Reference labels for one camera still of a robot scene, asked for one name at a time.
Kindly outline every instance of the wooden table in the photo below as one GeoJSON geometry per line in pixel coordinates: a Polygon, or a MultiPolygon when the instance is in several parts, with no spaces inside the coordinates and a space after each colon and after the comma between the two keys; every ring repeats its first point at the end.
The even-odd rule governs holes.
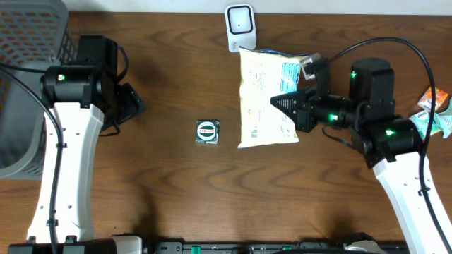
{"type": "MultiPolygon", "coordinates": [[[[296,145],[238,150],[239,55],[227,50],[222,14],[71,13],[75,35],[103,34],[124,46],[130,82],[148,110],[100,138],[95,155],[95,237],[124,232],[185,241],[298,241],[365,231],[403,240],[391,204],[363,157],[318,127],[296,145]],[[218,145],[196,145],[196,119],[221,121],[218,145]]],[[[258,48],[332,56],[358,41],[396,36],[416,44],[436,84],[452,93],[452,18],[257,15],[258,48]]],[[[403,116],[428,87],[405,46],[363,47],[331,66],[332,93],[348,95],[351,63],[388,59],[396,111],[403,116]]],[[[436,187],[452,211],[452,143],[441,134],[428,152],[436,187]]],[[[1,181],[0,251],[24,242],[40,182],[1,181]]]]}

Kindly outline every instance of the snack bag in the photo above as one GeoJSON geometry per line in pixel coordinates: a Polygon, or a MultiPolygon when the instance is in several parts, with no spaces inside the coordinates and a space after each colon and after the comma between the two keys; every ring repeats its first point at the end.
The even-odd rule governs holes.
{"type": "MultiPolygon", "coordinates": [[[[436,101],[435,101],[435,111],[446,101],[448,94],[440,89],[436,88],[436,101]]],[[[417,103],[421,108],[430,111],[432,108],[432,88],[429,87],[427,91],[425,91],[422,98],[417,103]]]]}
{"type": "Polygon", "coordinates": [[[435,114],[435,122],[443,131],[443,138],[447,138],[452,132],[452,100],[444,112],[435,114]]]}
{"type": "Polygon", "coordinates": [[[242,81],[240,113],[242,141],[239,148],[299,142],[292,119],[270,104],[270,98],[297,91],[305,56],[272,50],[239,49],[242,81]]]}
{"type": "MultiPolygon", "coordinates": [[[[421,138],[425,139],[425,134],[427,133],[427,125],[429,124],[429,112],[427,110],[421,111],[415,115],[410,116],[410,120],[415,123],[417,131],[419,131],[419,134],[421,138]]],[[[432,131],[430,133],[430,136],[434,135],[435,133],[438,133],[440,129],[438,128],[437,124],[433,122],[432,131]]]]}

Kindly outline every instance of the white plastic casing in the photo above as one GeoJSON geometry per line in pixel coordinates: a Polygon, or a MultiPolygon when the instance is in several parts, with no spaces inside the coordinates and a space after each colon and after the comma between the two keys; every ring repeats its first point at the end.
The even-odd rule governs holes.
{"type": "MultiPolygon", "coordinates": [[[[72,102],[55,103],[50,111],[63,128],[63,142],[67,145],[63,149],[56,192],[56,236],[59,243],[64,243],[67,236],[76,236],[77,241],[89,241],[94,236],[91,219],[94,153],[104,114],[94,105],[83,109],[80,103],[72,102]]],[[[27,238],[34,236],[36,243],[50,243],[47,220],[57,157],[57,135],[47,115],[45,123],[47,141],[41,193],[27,235],[27,238]]]]}
{"type": "Polygon", "coordinates": [[[142,254],[143,240],[139,236],[113,236],[118,254],[142,254]]]}
{"type": "Polygon", "coordinates": [[[249,4],[228,6],[225,10],[225,20],[229,51],[238,52],[240,47],[256,48],[256,24],[253,8],[249,4]]]}
{"type": "MultiPolygon", "coordinates": [[[[433,224],[420,190],[419,159],[417,152],[395,156],[395,162],[386,159],[373,168],[397,215],[411,254],[447,253],[433,224]]],[[[430,174],[429,160],[425,158],[424,176],[432,207],[449,243],[452,243],[452,225],[444,209],[430,174]]]]}

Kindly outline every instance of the gray mesh basket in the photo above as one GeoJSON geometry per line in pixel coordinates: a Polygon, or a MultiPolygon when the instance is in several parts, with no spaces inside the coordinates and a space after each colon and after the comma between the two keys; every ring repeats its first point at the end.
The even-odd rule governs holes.
{"type": "MultiPolygon", "coordinates": [[[[61,0],[0,0],[0,62],[45,70],[73,61],[68,15],[61,0]]],[[[38,95],[41,75],[15,72],[38,95]]],[[[41,179],[43,127],[36,102],[0,73],[0,178],[41,179]]]]}

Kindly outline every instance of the chip bag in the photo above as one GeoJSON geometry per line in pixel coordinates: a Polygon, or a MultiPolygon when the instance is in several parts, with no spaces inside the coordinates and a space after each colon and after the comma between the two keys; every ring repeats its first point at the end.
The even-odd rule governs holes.
{"type": "Polygon", "coordinates": [[[239,49],[242,81],[240,113],[242,141],[239,148],[299,142],[292,119],[270,104],[270,98],[297,91],[305,56],[272,50],[239,49]]]}

